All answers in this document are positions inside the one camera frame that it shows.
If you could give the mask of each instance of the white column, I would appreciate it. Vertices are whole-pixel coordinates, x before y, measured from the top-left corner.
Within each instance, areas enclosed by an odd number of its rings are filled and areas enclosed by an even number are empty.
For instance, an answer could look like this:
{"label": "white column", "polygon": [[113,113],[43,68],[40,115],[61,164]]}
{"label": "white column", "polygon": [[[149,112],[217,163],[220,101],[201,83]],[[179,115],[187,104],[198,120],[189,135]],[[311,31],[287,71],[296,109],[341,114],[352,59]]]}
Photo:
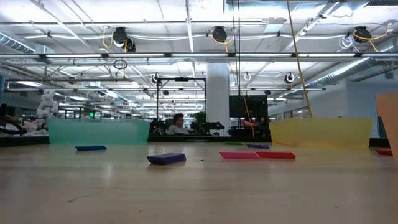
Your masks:
{"label": "white column", "polygon": [[219,132],[220,136],[228,135],[227,130],[231,120],[229,118],[229,66],[227,63],[209,63],[207,65],[207,104],[206,113],[208,122],[219,121],[225,126],[224,131]]}

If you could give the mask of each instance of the ceiling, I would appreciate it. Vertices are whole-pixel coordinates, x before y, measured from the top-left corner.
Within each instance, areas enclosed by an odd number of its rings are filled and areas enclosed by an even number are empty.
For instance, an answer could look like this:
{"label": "ceiling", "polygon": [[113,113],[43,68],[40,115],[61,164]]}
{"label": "ceiling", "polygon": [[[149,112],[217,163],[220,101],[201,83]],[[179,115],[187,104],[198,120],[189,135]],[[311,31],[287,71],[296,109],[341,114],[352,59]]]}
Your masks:
{"label": "ceiling", "polygon": [[[231,11],[231,0],[120,0],[115,3],[110,0],[42,0],[45,12],[33,2],[35,0],[13,0],[3,1],[0,7],[0,33],[15,37],[18,41],[25,43],[32,48],[38,45],[44,45],[52,49],[57,54],[77,54],[77,53],[110,53],[123,52],[120,47],[113,45],[106,48],[111,43],[108,38],[115,30],[116,26],[126,27],[126,32],[134,36],[132,39],[136,45],[136,52],[294,52],[293,47],[289,47],[292,42],[289,14],[285,8],[284,1],[240,1],[241,10]],[[320,12],[327,6],[327,1],[292,1],[290,9],[292,11],[292,20],[294,33],[297,34],[311,20],[317,18]],[[353,43],[349,47],[342,49],[342,37],[347,32],[354,31],[356,26],[366,26],[373,37],[385,35],[383,38],[374,41],[377,46],[389,37],[395,35],[398,23],[395,21],[398,15],[398,7],[364,7],[367,1],[349,1],[345,4],[336,4],[333,6],[333,12],[328,14],[308,32],[297,40],[299,52],[355,52],[357,50],[364,52],[373,50],[371,44]],[[65,23],[65,27],[57,23],[56,18]],[[273,28],[275,19],[283,18],[283,24],[277,30],[266,33],[264,30]],[[215,26],[224,26],[228,38],[235,35],[239,41],[231,41],[225,44],[216,43],[209,34]],[[276,35],[277,31],[282,36],[267,37]],[[74,33],[83,42],[74,37]],[[18,54],[7,46],[0,45],[0,54]],[[80,60],[80,62],[90,62],[90,60]],[[15,66],[24,66],[34,74],[44,74],[44,66],[33,66],[23,60],[9,60]],[[153,74],[158,73],[161,77],[206,77],[207,61],[179,61],[167,65],[132,65],[128,66],[123,72],[126,77],[134,80],[134,83],[119,82],[101,82],[104,88],[125,88],[126,86],[141,86],[143,88],[153,87],[151,82]],[[336,65],[337,62],[301,62],[301,68],[306,80],[318,75],[322,71]],[[47,66],[47,74],[52,73],[52,78],[68,78],[76,76],[77,78],[114,78],[117,70],[113,67],[113,61],[104,61],[102,66],[64,66],[59,70],[59,66]],[[236,79],[236,63],[230,62],[231,81]],[[284,82],[286,74],[299,74],[296,62],[273,63],[262,61],[241,62],[241,86],[268,86],[268,87],[287,87],[291,86]],[[244,74],[251,74],[250,80],[245,80]],[[65,88],[79,88],[82,82],[71,85],[67,82],[57,82],[58,85]],[[194,82],[174,82],[167,84],[170,87],[198,87]],[[142,91],[124,91],[120,93],[129,100],[147,100],[154,102],[149,95],[155,94],[154,91],[144,93]],[[264,94],[263,91],[250,91],[248,94]],[[203,91],[182,91],[172,92],[167,97],[203,97]],[[96,94],[90,93],[88,98],[96,101],[103,101]],[[198,100],[192,102],[193,106],[200,103]]]}

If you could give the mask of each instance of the teal translucent panel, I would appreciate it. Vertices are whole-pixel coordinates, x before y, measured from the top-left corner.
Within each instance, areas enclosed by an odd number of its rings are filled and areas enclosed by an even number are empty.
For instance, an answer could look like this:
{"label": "teal translucent panel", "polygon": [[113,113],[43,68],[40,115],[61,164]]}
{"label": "teal translucent panel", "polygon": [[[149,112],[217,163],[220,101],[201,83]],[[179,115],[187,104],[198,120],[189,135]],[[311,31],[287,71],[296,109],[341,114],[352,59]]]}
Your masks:
{"label": "teal translucent panel", "polygon": [[100,119],[50,119],[50,144],[134,145],[146,144],[149,135],[147,121]]}

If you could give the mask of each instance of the orange panel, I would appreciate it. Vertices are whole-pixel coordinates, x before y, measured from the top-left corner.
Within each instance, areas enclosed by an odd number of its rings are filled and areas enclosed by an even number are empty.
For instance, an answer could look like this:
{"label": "orange panel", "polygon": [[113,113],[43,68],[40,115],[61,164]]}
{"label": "orange panel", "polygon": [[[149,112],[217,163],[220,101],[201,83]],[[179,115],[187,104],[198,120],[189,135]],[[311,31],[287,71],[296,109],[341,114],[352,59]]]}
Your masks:
{"label": "orange panel", "polygon": [[383,119],[392,154],[398,163],[398,91],[377,95],[377,110]]}

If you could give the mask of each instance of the table surface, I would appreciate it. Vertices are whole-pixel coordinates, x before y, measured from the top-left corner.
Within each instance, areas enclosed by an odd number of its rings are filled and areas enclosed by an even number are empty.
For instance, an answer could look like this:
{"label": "table surface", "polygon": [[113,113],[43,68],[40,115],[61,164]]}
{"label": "table surface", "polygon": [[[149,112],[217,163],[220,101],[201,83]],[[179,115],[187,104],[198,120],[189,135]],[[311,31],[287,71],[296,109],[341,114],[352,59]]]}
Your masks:
{"label": "table surface", "polygon": [[[222,143],[76,152],[0,150],[1,223],[398,223],[398,166],[369,149],[301,149],[295,161],[224,160]],[[146,156],[185,153],[149,165]]]}

